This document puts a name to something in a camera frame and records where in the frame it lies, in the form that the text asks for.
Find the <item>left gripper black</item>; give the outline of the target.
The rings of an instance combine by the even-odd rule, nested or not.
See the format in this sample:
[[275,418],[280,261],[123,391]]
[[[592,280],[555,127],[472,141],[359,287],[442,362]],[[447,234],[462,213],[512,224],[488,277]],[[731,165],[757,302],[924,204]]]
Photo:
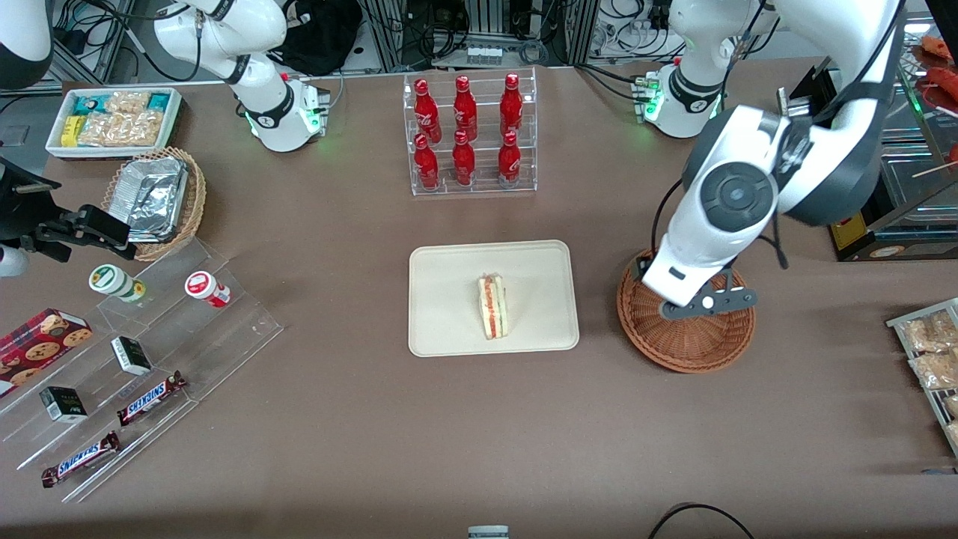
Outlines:
[[731,269],[723,269],[710,278],[698,291],[688,305],[680,306],[663,301],[658,314],[664,320],[691,320],[705,311],[746,310],[757,304],[757,291],[748,287],[737,287]]

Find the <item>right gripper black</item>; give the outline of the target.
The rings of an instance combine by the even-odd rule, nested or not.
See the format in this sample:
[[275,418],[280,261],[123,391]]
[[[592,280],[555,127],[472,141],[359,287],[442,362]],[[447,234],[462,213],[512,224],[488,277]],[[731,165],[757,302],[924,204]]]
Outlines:
[[52,199],[58,182],[44,180],[9,160],[1,159],[1,240],[18,240],[30,234],[33,252],[59,263],[72,255],[68,243],[96,246],[132,261],[137,248],[129,241],[130,227],[99,207],[86,204],[74,213],[74,221],[61,217],[61,208]]

